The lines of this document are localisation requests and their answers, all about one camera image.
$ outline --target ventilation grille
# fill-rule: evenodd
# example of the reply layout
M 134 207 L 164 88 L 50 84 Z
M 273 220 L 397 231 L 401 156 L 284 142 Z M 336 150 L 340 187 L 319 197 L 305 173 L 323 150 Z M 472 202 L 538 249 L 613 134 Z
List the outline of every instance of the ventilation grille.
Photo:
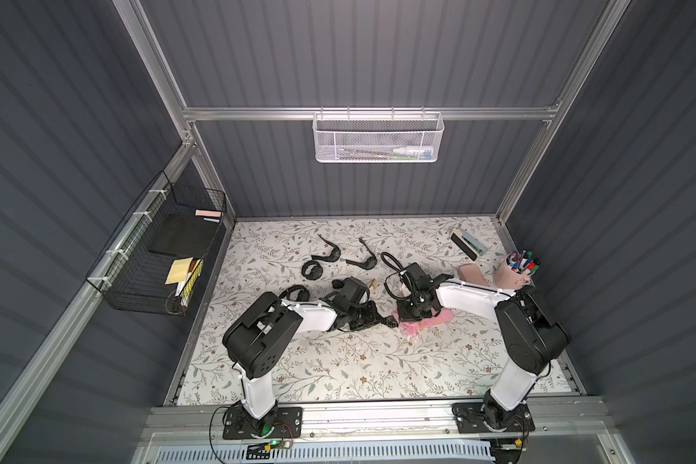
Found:
M 312 129 L 319 162 L 434 162 L 444 125 L 439 113 L 362 119 L 346 112 L 342 119 L 316 113 Z
M 464 459 L 466 462 L 492 462 L 490 443 L 479 440 L 409 440 L 377 442 L 297 442 L 291 449 L 271 451 L 269 459 L 246 459 L 248 445 L 215 445 L 219 457 L 229 463 L 235 462 L 351 462 L 356 459 Z M 163 446 L 158 463 L 218 463 L 207 445 Z

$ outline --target pink rag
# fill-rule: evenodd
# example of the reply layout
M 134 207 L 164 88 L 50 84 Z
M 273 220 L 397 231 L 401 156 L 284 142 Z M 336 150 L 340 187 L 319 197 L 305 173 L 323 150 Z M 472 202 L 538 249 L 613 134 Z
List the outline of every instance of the pink rag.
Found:
M 399 321 L 397 310 L 395 310 L 392 315 L 395 316 L 395 319 Z M 444 322 L 451 321 L 452 319 L 454 319 L 454 313 L 451 312 L 450 309 L 444 307 L 441 308 L 441 313 L 434 318 L 423 319 L 422 321 L 417 322 L 400 322 L 399 325 L 402 326 L 404 331 L 409 336 L 414 337 L 423 329 L 431 328 L 434 325 L 443 324 Z

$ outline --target yellow sticky note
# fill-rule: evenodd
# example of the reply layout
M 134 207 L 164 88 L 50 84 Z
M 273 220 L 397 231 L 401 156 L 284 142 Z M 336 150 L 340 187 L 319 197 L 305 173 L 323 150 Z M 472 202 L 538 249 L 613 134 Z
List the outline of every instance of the yellow sticky note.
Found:
M 188 268 L 191 267 L 193 260 L 194 258 L 186 258 L 173 261 L 173 265 L 170 266 L 170 271 L 167 273 L 165 284 L 185 281 L 188 276 Z

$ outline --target pen holder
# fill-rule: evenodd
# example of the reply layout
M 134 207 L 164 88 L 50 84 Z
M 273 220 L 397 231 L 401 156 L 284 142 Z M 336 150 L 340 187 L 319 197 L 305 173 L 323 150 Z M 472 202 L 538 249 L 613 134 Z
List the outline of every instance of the pen holder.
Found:
M 500 267 L 495 272 L 493 277 L 493 282 L 498 288 L 509 289 L 509 290 L 519 290 L 524 285 L 529 285 L 531 283 L 531 277 L 529 275 L 520 275 L 516 271 L 512 270 L 510 266 L 505 262 L 506 258 L 502 258 L 500 262 Z

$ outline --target floral tablecloth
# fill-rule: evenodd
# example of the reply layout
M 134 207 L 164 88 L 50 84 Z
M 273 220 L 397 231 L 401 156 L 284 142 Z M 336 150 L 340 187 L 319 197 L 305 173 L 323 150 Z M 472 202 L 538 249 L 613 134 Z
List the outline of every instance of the floral tablecloth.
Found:
M 362 237 L 379 256 L 388 251 L 407 265 L 417 262 L 428 274 L 455 274 L 472 261 L 449 240 L 454 227 L 471 233 L 489 251 L 475 263 L 492 282 L 505 255 L 492 218 L 411 218 L 352 220 L 285 220 L 240 222 L 235 227 L 219 282 L 196 342 L 178 404 L 230 403 L 242 387 L 222 345 L 224 331 L 265 291 L 280 293 L 302 283 L 312 300 L 332 291 L 335 278 L 354 276 L 379 287 L 371 298 L 383 315 L 395 302 L 381 285 L 392 270 L 381 261 L 365 271 L 346 264 L 368 256 Z M 306 281 L 302 264 L 309 255 L 342 250 L 335 263 L 322 263 L 320 280 Z M 374 326 L 355 333 L 305 333 L 295 337 L 273 369 L 280 401 L 330 401 L 481 395 L 508 360 L 497 323 L 454 310 L 454 320 L 422 330 L 410 338 L 402 329 Z M 560 367 L 539 380 L 537 392 L 570 391 Z

